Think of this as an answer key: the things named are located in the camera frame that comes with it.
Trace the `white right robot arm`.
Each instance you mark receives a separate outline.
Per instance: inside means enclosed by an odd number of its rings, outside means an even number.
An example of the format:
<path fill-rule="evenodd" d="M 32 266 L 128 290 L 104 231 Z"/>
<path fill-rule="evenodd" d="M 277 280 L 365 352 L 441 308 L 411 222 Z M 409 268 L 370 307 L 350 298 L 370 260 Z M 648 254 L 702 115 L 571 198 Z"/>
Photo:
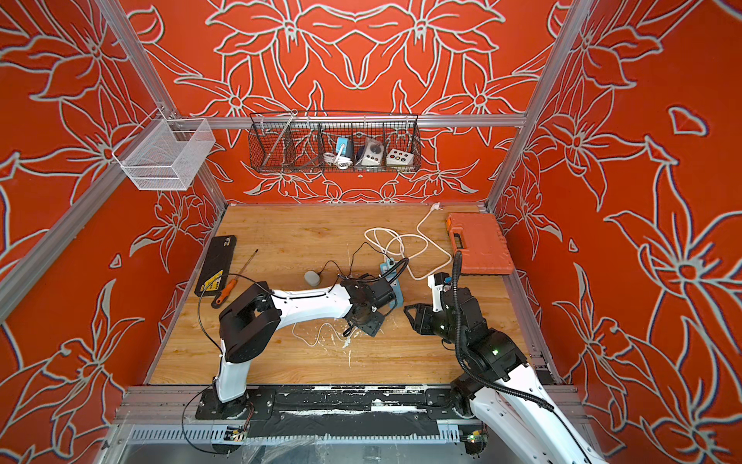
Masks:
<path fill-rule="evenodd" d="M 494 432 L 525 463 L 604 463 L 541 384 L 526 355 L 489 326 L 467 288 L 438 285 L 431 305 L 404 313 L 422 336 L 438 336 L 463 374 L 451 382 L 452 408 Z"/>

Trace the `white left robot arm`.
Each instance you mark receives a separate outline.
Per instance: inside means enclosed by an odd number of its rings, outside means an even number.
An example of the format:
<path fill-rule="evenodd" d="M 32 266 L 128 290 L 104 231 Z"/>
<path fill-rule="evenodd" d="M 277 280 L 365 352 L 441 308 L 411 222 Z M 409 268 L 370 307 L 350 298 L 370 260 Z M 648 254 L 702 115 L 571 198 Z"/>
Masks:
<path fill-rule="evenodd" d="M 384 307 L 399 307 L 401 300 L 384 276 L 340 278 L 325 288 L 303 291 L 272 289 L 255 282 L 220 313 L 220 370 L 214 381 L 221 404 L 242 399 L 252 361 L 267 348 L 274 334 L 314 320 L 347 322 L 376 336 L 388 314 Z"/>

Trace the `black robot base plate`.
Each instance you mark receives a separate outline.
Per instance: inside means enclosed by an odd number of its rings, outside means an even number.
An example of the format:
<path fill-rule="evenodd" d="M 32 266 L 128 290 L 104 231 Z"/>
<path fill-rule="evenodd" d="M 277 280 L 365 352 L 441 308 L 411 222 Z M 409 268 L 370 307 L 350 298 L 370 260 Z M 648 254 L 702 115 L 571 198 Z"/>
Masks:
<path fill-rule="evenodd" d="M 221 403 L 216 389 L 194 402 L 197 421 L 231 421 L 247 436 L 427 437 L 441 423 L 480 421 L 448 384 L 249 385 Z"/>

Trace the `white bluetooth headset case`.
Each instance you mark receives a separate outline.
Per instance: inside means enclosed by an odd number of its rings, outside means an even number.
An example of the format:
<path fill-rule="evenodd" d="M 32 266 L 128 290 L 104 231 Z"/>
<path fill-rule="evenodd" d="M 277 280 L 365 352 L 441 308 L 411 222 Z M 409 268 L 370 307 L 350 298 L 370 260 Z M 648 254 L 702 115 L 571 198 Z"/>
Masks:
<path fill-rule="evenodd" d="M 315 271 L 307 271 L 305 273 L 305 282 L 311 287 L 318 287 L 321 283 L 321 276 Z"/>

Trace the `blue usb charger hub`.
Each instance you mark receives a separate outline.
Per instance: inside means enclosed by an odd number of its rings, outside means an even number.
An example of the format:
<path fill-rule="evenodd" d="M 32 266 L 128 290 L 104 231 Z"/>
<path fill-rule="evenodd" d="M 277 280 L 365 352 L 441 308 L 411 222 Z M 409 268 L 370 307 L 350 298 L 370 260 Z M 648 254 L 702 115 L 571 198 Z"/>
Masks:
<path fill-rule="evenodd" d="M 380 265 L 381 273 L 384 274 L 388 272 L 395 264 L 396 262 L 393 259 L 386 258 Z M 397 309 L 398 307 L 402 307 L 404 303 L 404 297 L 399 283 L 399 278 L 396 278 L 396 280 L 393 279 L 396 275 L 397 272 L 394 271 L 386 277 L 386 280 L 390 283 L 390 286 L 394 293 L 394 300 L 388 304 L 390 309 Z"/>

